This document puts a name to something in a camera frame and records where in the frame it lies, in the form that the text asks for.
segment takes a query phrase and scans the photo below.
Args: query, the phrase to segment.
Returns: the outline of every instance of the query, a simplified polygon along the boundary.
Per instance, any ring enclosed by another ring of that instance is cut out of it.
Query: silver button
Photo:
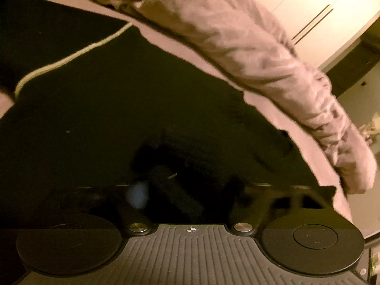
[[[129,226],[129,230],[133,231],[134,233],[143,233],[147,229],[148,226],[143,223],[133,223],[131,226]]]
[[[235,224],[234,228],[241,233],[247,233],[253,229],[252,225],[248,223],[237,223]]]

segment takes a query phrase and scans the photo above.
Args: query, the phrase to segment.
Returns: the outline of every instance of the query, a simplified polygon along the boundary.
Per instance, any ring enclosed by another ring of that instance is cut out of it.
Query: round black pad
[[[349,269],[364,250],[361,232],[330,209],[302,209],[280,217],[263,230],[261,241],[281,266],[315,276]]]
[[[111,222],[84,213],[54,217],[38,229],[21,230],[17,238],[17,251],[25,265],[52,276],[99,268],[121,245],[121,234]]]

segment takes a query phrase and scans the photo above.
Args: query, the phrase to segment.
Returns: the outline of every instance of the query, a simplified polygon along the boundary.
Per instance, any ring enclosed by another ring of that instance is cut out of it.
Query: blurry object
[[[126,201],[135,209],[142,210],[148,203],[148,183],[137,182],[125,191]]]
[[[380,273],[380,253],[375,253],[371,259],[371,276]]]
[[[372,121],[364,124],[359,128],[360,134],[368,145],[377,142],[376,136],[380,134],[380,116],[376,112],[372,117]]]

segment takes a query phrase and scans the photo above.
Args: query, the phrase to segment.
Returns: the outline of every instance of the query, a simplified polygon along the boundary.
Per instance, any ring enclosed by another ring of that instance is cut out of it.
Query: wall
[[[375,112],[380,114],[380,62],[359,82],[343,93],[338,101],[358,127],[369,123]],[[380,152],[380,137],[371,148],[374,153]],[[380,231],[380,172],[378,172],[372,190],[363,195],[350,195],[348,201],[352,210],[353,222],[365,237]]]

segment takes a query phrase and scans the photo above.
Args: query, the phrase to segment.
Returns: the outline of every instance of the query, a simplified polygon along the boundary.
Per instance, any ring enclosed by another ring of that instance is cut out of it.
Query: cabinet handle
[[[310,33],[311,30],[313,30],[323,19],[327,17],[328,14],[330,14],[334,9],[331,9],[326,15],[324,15],[303,37],[301,37],[294,45],[297,45],[306,35]]]
[[[312,20],[310,20],[306,26],[304,26],[302,28],[302,30],[300,32],[298,32],[293,38],[292,38],[292,41],[294,41],[294,39],[299,36],[314,20],[316,20],[318,18],[318,16],[320,16],[328,7],[330,6],[330,4],[328,4],[323,10],[321,10],[317,16],[315,16]]]

